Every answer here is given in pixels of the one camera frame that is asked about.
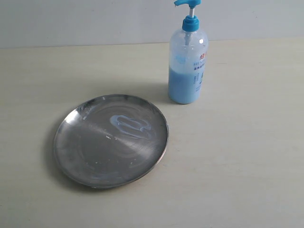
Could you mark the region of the blue lotion pump bottle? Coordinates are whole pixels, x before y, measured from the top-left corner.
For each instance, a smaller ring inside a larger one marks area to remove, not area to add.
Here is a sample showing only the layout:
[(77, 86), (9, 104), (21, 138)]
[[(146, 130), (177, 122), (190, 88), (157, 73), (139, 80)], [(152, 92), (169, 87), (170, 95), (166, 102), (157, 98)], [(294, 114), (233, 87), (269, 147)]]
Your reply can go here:
[(175, 6), (187, 4), (189, 14), (181, 29), (175, 31), (169, 42), (169, 98), (179, 104), (190, 104), (200, 97), (209, 47), (207, 34), (200, 28), (195, 7), (200, 0), (176, 0)]

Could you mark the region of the blue soap blob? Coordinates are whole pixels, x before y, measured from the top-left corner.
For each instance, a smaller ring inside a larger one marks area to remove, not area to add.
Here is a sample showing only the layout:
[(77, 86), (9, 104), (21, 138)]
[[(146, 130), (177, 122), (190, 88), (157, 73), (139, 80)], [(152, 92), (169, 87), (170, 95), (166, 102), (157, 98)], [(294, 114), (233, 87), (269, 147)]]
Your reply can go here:
[(125, 115), (113, 115), (110, 123), (121, 133), (135, 139), (150, 140), (155, 137), (154, 129), (148, 121), (130, 118)]

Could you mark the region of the round stainless steel plate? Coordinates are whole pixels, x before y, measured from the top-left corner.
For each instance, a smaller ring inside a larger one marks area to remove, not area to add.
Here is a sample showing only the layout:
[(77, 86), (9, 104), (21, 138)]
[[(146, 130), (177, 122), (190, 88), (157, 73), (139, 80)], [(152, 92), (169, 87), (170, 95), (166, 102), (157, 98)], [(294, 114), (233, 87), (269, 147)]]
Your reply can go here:
[[(148, 121), (155, 132), (150, 140), (135, 139), (110, 123), (113, 115)], [(132, 183), (163, 158), (169, 138), (165, 116), (153, 103), (124, 94), (103, 95), (72, 110), (59, 125), (53, 155), (71, 180), (95, 189)]]

